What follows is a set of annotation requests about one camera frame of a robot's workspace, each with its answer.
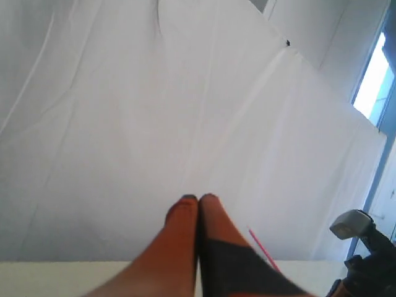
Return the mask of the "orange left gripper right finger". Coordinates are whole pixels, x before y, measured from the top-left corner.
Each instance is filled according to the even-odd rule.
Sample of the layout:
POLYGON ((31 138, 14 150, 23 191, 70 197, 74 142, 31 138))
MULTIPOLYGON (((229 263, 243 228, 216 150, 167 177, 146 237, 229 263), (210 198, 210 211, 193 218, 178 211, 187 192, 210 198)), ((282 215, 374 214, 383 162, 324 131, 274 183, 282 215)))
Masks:
POLYGON ((199 248, 204 296, 310 296, 255 252, 213 194, 199 201, 199 248))

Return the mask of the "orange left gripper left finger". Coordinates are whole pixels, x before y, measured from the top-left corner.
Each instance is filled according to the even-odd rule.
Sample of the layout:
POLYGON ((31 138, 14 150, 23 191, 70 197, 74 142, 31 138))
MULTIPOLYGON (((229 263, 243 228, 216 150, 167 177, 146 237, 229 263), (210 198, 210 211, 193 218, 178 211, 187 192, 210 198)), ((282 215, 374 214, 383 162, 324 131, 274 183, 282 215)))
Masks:
POLYGON ((194 296, 198 200, 180 198, 154 240, 124 270, 90 296, 194 296))

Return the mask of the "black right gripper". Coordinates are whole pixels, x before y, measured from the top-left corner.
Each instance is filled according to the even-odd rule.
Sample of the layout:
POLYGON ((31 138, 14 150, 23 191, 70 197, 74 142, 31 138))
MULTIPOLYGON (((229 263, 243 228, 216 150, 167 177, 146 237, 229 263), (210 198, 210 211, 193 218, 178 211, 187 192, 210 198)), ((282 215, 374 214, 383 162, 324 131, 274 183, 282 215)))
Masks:
POLYGON ((370 252, 354 255, 344 262, 347 275, 337 279, 328 296, 395 296, 395 246, 373 229, 360 237, 370 252))

